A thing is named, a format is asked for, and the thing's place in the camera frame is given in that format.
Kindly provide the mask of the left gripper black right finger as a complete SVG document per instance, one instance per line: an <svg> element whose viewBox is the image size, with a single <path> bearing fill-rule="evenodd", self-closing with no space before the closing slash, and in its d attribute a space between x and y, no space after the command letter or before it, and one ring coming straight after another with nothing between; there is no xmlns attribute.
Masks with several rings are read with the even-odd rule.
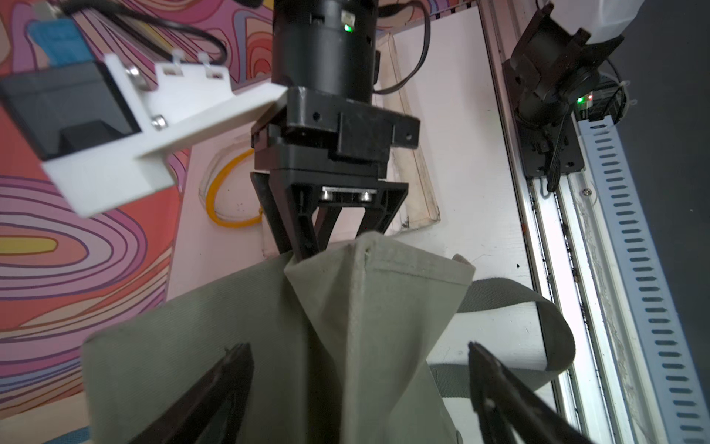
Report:
<svg viewBox="0 0 710 444"><path fill-rule="evenodd" d="M469 344L469 374L485 443L591 443L478 342Z"/></svg>

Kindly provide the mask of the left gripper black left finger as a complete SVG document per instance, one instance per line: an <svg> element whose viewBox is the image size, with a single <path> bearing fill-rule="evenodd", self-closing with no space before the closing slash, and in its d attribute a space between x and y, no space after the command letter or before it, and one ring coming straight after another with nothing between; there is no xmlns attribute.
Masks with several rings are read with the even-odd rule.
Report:
<svg viewBox="0 0 710 444"><path fill-rule="evenodd" d="M222 443L234 443L245 416L253 382L251 345L239 343L192 387L131 441L133 443L196 443L227 405L227 418L218 434Z"/></svg>

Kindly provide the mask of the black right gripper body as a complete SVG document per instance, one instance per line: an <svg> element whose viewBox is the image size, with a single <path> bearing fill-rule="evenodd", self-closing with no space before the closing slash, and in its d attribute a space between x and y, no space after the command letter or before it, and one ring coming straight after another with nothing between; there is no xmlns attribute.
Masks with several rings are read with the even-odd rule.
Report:
<svg viewBox="0 0 710 444"><path fill-rule="evenodd" d="M253 186L407 192L386 181L393 148L415 150L420 120L304 87L288 87L251 128Z"/></svg>

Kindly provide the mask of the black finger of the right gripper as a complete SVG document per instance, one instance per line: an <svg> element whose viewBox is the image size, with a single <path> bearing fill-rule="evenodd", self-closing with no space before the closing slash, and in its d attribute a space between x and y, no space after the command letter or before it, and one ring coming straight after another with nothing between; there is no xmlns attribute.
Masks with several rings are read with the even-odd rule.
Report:
<svg viewBox="0 0 710 444"><path fill-rule="evenodd" d="M319 206L319 190L299 183L293 170L251 172L251 184L279 253L305 260L321 252L312 216Z"/></svg>
<svg viewBox="0 0 710 444"><path fill-rule="evenodd" d="M316 239L329 244L344 208L363 208L357 236L369 231L384 234L409 194L404 182L375 181L364 187L322 186L315 220Z"/></svg>

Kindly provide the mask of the cream bag with yellow handles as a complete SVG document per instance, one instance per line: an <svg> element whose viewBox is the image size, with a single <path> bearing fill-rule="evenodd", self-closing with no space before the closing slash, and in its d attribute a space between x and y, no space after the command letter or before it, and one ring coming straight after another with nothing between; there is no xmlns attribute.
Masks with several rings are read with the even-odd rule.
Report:
<svg viewBox="0 0 710 444"><path fill-rule="evenodd" d="M207 160L198 198L209 220L226 229L269 229L251 182L255 169L250 138L240 136L222 144Z"/></svg>

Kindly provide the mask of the green canvas bag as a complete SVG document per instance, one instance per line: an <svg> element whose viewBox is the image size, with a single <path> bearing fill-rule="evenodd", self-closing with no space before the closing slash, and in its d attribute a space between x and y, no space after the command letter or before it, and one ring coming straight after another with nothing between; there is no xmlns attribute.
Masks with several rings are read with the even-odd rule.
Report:
<svg viewBox="0 0 710 444"><path fill-rule="evenodd" d="M558 308L375 232L262 262L104 329L81 348L96 443L133 443L239 343L254 372L234 443L457 443L484 344L531 391L575 357Z"/></svg>

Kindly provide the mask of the cream canvas bag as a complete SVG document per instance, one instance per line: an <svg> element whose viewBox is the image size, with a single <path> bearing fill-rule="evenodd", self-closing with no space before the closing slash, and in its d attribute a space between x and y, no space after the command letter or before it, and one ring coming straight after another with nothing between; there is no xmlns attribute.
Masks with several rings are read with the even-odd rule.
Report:
<svg viewBox="0 0 710 444"><path fill-rule="evenodd" d="M380 65L375 89L398 83L401 76L394 36L386 33L377 40ZM388 163L388 180L406 182L409 194L395 215L386 235L395 236L407 231L430 227L441 220L436 195L429 175L423 146L416 150L393 148Z"/></svg>

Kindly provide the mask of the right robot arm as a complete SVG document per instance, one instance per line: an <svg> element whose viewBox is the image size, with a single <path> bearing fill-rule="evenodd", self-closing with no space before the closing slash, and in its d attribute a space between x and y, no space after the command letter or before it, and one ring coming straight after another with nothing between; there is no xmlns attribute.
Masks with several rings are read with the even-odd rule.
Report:
<svg viewBox="0 0 710 444"><path fill-rule="evenodd" d="M384 233L405 183L386 178L394 148L416 149L417 118L376 107L377 22L401 5L277 1L272 81L285 95L253 125L251 182L277 249L325 251L341 211L364 211L360 233Z"/></svg>

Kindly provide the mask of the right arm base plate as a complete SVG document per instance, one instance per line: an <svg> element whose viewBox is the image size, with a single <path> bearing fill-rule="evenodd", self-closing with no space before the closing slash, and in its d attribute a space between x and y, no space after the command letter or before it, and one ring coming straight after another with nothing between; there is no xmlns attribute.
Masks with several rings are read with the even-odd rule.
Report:
<svg viewBox="0 0 710 444"><path fill-rule="evenodd" d="M625 21L605 24L604 4L566 1L538 7L503 63L508 101L526 179L558 190L563 175L584 166L571 114L593 102L600 66L621 45Z"/></svg>

